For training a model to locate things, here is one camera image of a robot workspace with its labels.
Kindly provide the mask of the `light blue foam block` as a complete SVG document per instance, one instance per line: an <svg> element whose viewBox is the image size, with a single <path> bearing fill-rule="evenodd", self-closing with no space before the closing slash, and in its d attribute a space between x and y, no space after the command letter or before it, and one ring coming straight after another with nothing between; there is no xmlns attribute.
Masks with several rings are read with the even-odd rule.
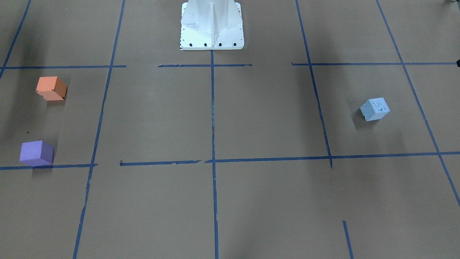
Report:
<svg viewBox="0 0 460 259"><path fill-rule="evenodd" d="M390 108L384 98L368 99L360 110L365 121L380 120L390 113Z"/></svg>

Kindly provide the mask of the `orange foam block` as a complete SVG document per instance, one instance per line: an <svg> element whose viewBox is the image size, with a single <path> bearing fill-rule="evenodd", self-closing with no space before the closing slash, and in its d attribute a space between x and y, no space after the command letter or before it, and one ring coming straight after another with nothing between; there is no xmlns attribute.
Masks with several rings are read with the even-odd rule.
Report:
<svg viewBox="0 0 460 259"><path fill-rule="evenodd" d="M36 93L47 101L65 100L67 85L58 77L40 77L36 87Z"/></svg>

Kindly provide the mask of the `purple foam block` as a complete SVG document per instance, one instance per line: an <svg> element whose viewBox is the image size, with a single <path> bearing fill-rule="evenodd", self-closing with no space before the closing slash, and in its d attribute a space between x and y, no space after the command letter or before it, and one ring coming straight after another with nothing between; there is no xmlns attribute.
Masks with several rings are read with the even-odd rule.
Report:
<svg viewBox="0 0 460 259"><path fill-rule="evenodd" d="M21 145L19 161L36 167L53 163L54 147L43 141L24 142Z"/></svg>

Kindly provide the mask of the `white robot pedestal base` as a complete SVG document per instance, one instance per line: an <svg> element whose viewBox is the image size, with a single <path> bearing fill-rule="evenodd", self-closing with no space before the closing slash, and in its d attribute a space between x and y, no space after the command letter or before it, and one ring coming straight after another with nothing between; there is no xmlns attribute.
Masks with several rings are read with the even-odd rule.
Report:
<svg viewBox="0 0 460 259"><path fill-rule="evenodd" d="M181 6L181 50L244 48L243 15L233 0L189 0Z"/></svg>

